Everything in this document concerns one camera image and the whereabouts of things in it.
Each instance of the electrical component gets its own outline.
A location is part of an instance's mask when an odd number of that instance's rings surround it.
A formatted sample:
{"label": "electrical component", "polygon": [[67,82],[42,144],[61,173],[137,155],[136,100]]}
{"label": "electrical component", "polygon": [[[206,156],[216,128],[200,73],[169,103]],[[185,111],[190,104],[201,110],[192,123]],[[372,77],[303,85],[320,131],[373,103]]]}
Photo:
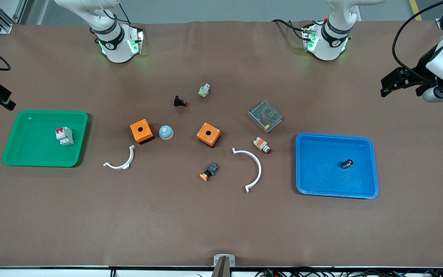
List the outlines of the electrical component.
{"label": "electrical component", "polygon": [[248,114],[264,133],[269,133],[283,119],[283,116],[267,101],[257,104]]}
{"label": "electrical component", "polygon": [[199,129],[199,132],[197,132],[197,139],[213,148],[221,135],[222,132],[220,132],[218,128],[208,123],[204,123],[201,129]]}
{"label": "electrical component", "polygon": [[266,142],[265,140],[261,139],[260,137],[257,137],[254,141],[253,144],[255,145],[255,147],[257,147],[260,151],[269,154],[271,153],[271,148],[269,148],[268,146],[268,142]]}
{"label": "electrical component", "polygon": [[102,53],[114,63],[124,63],[141,53],[143,29],[118,23],[110,9],[119,0],[55,0],[63,8],[74,12],[91,27],[98,38]]}
{"label": "electrical component", "polygon": [[206,168],[206,171],[201,173],[199,175],[199,177],[201,177],[201,179],[203,179],[203,181],[207,182],[211,176],[215,175],[215,172],[217,171],[217,169],[218,169],[218,165],[216,165],[215,163],[210,163],[208,165],[208,167]]}
{"label": "electrical component", "polygon": [[73,131],[67,127],[57,128],[56,139],[62,146],[69,147],[74,144]]}
{"label": "electrical component", "polygon": [[348,159],[344,162],[341,163],[341,167],[346,169],[346,168],[350,168],[353,165],[353,161]]}
{"label": "electrical component", "polygon": [[396,68],[381,80],[382,89],[380,94],[382,97],[386,97],[397,89],[419,86],[416,88],[417,96],[423,96],[426,102],[443,102],[443,35],[440,37],[438,44],[423,55],[413,69],[402,63],[397,58],[395,51],[396,42],[404,27],[419,14],[442,4],[443,1],[440,1],[422,9],[399,28],[392,43],[392,55],[401,67]]}
{"label": "electrical component", "polygon": [[345,50],[348,34],[357,21],[355,6],[377,5],[387,0],[326,0],[331,14],[324,21],[301,30],[304,49],[323,61],[336,59]]}
{"label": "electrical component", "polygon": [[174,130],[168,125],[163,125],[160,127],[160,130],[158,130],[158,136],[162,140],[170,140],[174,136]]}
{"label": "electrical component", "polygon": [[145,144],[150,140],[153,140],[155,136],[148,124],[146,119],[140,120],[137,123],[130,125],[132,135],[134,136],[134,140],[139,144]]}
{"label": "electrical component", "polygon": [[183,101],[183,100],[181,100],[180,98],[179,98],[179,96],[178,95],[176,95],[175,96],[175,99],[174,99],[174,106],[184,106],[184,107],[187,107],[187,106],[189,106],[189,103],[187,103],[186,101]]}
{"label": "electrical component", "polygon": [[244,151],[244,150],[235,151],[235,149],[232,148],[232,152],[234,155],[235,154],[246,154],[247,156],[253,158],[253,160],[257,164],[257,168],[259,169],[259,173],[257,174],[257,178],[252,183],[245,186],[246,193],[249,193],[249,189],[252,188],[259,181],[259,179],[261,177],[261,173],[262,173],[261,162],[257,159],[257,157],[253,153],[251,153],[249,151]]}
{"label": "electrical component", "polygon": [[210,88],[211,88],[211,86],[209,84],[202,86],[198,92],[199,96],[207,97],[208,93],[210,92]]}
{"label": "electrical component", "polygon": [[131,146],[130,146],[130,157],[129,157],[128,161],[126,161],[123,165],[118,166],[118,167],[114,167],[114,166],[111,165],[110,163],[104,163],[103,166],[104,166],[104,167],[109,167],[109,168],[112,168],[112,169],[128,169],[128,168],[129,168],[129,165],[131,164],[132,159],[133,159],[133,157],[134,157],[134,151],[132,150],[132,149],[134,149],[134,148],[135,148],[134,145],[131,145]]}

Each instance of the robotic arm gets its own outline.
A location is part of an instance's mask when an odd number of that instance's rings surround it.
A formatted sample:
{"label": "robotic arm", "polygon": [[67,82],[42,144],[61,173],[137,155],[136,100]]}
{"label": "robotic arm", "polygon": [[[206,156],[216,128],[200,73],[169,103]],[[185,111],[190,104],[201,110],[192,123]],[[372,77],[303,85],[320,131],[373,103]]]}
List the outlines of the robotic arm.
{"label": "robotic arm", "polygon": [[55,0],[58,5],[74,12],[91,27],[98,37],[102,53],[114,63],[127,62],[141,52],[143,30],[118,23],[109,9],[120,0]]}
{"label": "robotic arm", "polygon": [[324,61],[336,59],[345,50],[348,34],[357,20],[353,7],[377,5],[387,0],[326,0],[331,6],[331,14],[303,32],[304,48]]}
{"label": "robotic arm", "polygon": [[419,85],[417,96],[423,96],[426,102],[443,102],[443,36],[436,46],[420,58],[412,71],[400,67],[384,77],[381,80],[382,97],[397,89]]}

